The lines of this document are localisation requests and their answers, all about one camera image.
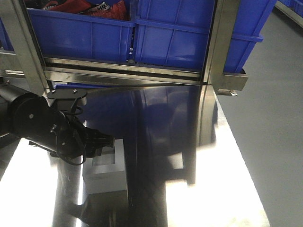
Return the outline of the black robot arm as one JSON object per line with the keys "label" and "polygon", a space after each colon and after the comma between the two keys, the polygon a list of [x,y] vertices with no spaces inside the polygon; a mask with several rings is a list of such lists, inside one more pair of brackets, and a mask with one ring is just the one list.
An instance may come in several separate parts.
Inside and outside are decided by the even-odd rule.
{"label": "black robot arm", "polygon": [[46,97],[10,84],[0,86],[0,133],[11,133],[71,161],[77,157],[99,156],[104,147],[114,145],[114,137],[83,125],[77,118],[86,98],[80,88],[55,89]]}

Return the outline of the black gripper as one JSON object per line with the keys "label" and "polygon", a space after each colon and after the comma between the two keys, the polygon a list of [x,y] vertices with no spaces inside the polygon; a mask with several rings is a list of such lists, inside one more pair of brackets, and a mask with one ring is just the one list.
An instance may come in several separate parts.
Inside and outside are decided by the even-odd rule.
{"label": "black gripper", "polygon": [[84,126],[78,117],[62,113],[50,116],[50,133],[53,136],[51,156],[60,158],[100,156],[102,148],[113,147],[115,140],[112,135]]}

